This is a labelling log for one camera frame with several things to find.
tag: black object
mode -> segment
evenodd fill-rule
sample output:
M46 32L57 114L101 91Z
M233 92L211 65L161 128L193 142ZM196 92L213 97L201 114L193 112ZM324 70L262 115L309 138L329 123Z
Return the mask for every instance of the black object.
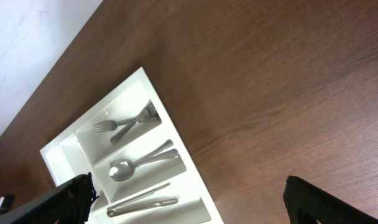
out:
M78 175L51 192L1 216L0 224L83 224L88 221L91 205L97 198L91 173Z
M283 199L291 224L378 223L377 219L299 177L288 177Z
M0 215L3 215L7 212L9 212L12 208L12 204L15 201L15 195L7 194L4 196L4 200L2 201L1 207L0 207Z

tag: spoon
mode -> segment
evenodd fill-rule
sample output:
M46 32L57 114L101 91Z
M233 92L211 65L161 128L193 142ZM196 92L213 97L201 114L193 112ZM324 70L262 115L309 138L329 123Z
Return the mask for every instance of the spoon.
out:
M179 156L176 149L162 152L154 157L140 160L139 162L132 162L129 159L118 159L110 163L109 176L115 181L123 181L132 177L136 167L140 167L153 162L161 162L169 159L174 159Z
M157 149L153 150L152 152L150 152L150 153L148 153L147 155L145 155L145 156L141 157L140 159L138 159L138 160L136 161L136 163L138 164L138 163L140 163L140 162L142 162L142 161L145 161L145 160L147 160L147 159L149 159L149 158L151 158L151 157L154 157L154 156L160 154L161 152L163 152L164 150L166 150L166 149L172 147L173 145L174 145L174 143L171 141L171 139L168 139L168 140L166 140L161 146L159 146ZM117 164L116 167L117 167L117 166L119 166L119 167L120 167L120 166L124 166L125 169L123 169L123 170L127 170L128 167L132 167L132 166L129 166L129 165L128 165L127 159L120 159L120 160L112 161L112 163L110 164L110 171L109 171L109 175L110 175L111 177L112 177L112 175L115 174L115 172L118 171L118 170L116 170L116 169L113 169L113 170L112 170L112 168L113 168L113 166L114 166L115 164Z

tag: white wall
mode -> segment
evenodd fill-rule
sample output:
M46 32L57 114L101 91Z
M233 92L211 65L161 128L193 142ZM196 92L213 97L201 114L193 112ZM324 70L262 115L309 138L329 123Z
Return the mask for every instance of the white wall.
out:
M0 135L102 0L0 0Z

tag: wooden table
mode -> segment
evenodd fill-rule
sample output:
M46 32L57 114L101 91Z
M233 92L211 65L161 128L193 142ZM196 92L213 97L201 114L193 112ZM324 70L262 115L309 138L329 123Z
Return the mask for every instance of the wooden table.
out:
M108 1L0 138L0 196L143 66L225 223L289 223L297 175L378 218L378 1Z

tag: spoon bowl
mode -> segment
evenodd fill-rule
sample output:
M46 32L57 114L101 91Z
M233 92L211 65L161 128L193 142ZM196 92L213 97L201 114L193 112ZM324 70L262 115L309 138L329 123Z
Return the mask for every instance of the spoon bowl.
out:
M132 177L136 167L152 164L155 162L162 162L169 159L175 159L179 156L176 149L172 149L167 152L162 152L156 156L140 160L138 162L131 162L128 159L118 159L110 163L109 176L115 181L123 181Z
M110 163L109 176L115 181L126 180L135 172L135 164L128 159L119 159Z

